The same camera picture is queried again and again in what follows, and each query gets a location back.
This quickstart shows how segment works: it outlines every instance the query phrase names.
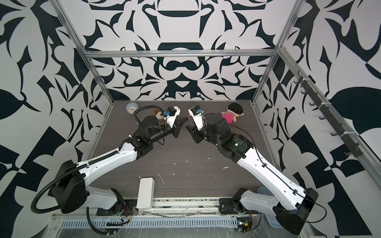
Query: hook rack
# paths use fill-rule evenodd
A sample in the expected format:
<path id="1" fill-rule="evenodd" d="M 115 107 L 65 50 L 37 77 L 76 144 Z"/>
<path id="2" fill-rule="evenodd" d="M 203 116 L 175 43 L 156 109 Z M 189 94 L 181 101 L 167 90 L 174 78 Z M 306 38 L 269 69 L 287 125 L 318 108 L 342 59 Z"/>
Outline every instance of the hook rack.
<path id="1" fill-rule="evenodd" d="M 334 133 L 331 136 L 340 136 L 344 144 L 348 147 L 351 154 L 355 157 L 359 157 L 363 152 L 359 149 L 359 144 L 354 140 L 355 131 L 350 128 L 346 128 L 339 119 L 339 113 L 336 111 L 332 103 L 330 103 L 315 86 L 311 79 L 303 79 L 301 81 L 301 86 L 304 88 L 302 94 L 308 94 L 312 99 L 313 103 L 309 103 L 311 106 L 318 105 L 318 109 L 323 114 L 323 117 L 319 117 L 320 120 L 327 120 L 333 129 Z"/>

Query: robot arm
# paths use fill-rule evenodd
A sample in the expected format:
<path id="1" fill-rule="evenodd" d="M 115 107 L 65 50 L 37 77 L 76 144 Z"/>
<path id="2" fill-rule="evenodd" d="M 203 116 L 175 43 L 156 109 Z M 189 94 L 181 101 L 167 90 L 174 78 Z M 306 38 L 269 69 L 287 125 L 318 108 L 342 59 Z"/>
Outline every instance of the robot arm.
<path id="1" fill-rule="evenodd" d="M 186 128 L 196 143 L 206 140 L 215 144 L 224 157 L 248 170 L 274 195 L 260 195 L 242 188 L 233 197 L 236 211 L 256 210 L 275 216 L 284 228 L 298 235 L 317 200 L 317 192 L 312 188 L 305 190 L 283 175 L 248 139 L 232 133 L 220 114 L 204 116 L 198 105 L 188 113 L 195 126 Z"/>
<path id="2" fill-rule="evenodd" d="M 148 109 L 158 108 L 164 114 L 164 124 L 160 125 L 157 118 L 147 116 L 140 121 L 136 113 Z M 31 210 L 35 213 L 45 213 L 60 209 L 62 213 L 72 212 L 80 207 L 98 207 L 108 210 L 110 214 L 122 211 L 124 199 L 116 189 L 103 190 L 89 186 L 100 176 L 125 164 L 139 159 L 153 149 L 153 143 L 172 134 L 179 136 L 182 125 L 188 120 L 187 117 L 178 117 L 180 109 L 169 107 L 163 111 L 160 107 L 151 105 L 135 111 L 134 117 L 138 123 L 138 129 L 123 140 L 118 148 L 103 155 L 81 161 L 74 164 L 72 160 L 63 163 L 56 175 L 56 179 L 42 189 L 31 204 Z M 56 199 L 58 206 L 48 209 L 36 207 L 39 198 L 48 190 Z"/>

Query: white box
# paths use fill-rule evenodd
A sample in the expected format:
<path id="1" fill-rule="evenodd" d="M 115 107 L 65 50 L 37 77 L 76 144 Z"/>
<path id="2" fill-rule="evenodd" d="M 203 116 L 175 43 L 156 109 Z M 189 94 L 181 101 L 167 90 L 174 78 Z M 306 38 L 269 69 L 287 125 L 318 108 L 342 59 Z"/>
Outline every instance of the white box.
<path id="1" fill-rule="evenodd" d="M 136 208 L 139 210 L 152 209 L 152 201 L 154 199 L 155 181 L 153 178 L 140 179 L 138 202 Z"/>

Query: clock face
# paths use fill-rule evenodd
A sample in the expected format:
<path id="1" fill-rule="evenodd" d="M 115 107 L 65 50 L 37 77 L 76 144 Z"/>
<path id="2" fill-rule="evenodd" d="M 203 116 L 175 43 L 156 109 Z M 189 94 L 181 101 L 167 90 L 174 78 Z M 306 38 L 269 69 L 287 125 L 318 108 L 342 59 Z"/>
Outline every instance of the clock face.
<path id="1" fill-rule="evenodd" d="M 136 107 L 130 107 L 128 109 L 128 113 L 133 114 L 136 109 L 137 109 Z"/>

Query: white debris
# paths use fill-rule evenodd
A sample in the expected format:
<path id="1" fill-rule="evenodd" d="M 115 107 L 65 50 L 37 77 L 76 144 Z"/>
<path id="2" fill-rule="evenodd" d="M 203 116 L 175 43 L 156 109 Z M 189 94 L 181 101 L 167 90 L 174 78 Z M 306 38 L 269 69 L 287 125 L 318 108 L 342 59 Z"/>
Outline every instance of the white debris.
<path id="1" fill-rule="evenodd" d="M 159 174 L 158 172 L 156 172 L 157 174 Z M 160 176 L 160 174 L 159 174 L 159 176 Z M 160 176 L 160 178 L 162 179 L 162 181 L 163 181 L 163 184 L 164 184 L 164 180 L 163 180 L 163 178 Z"/>

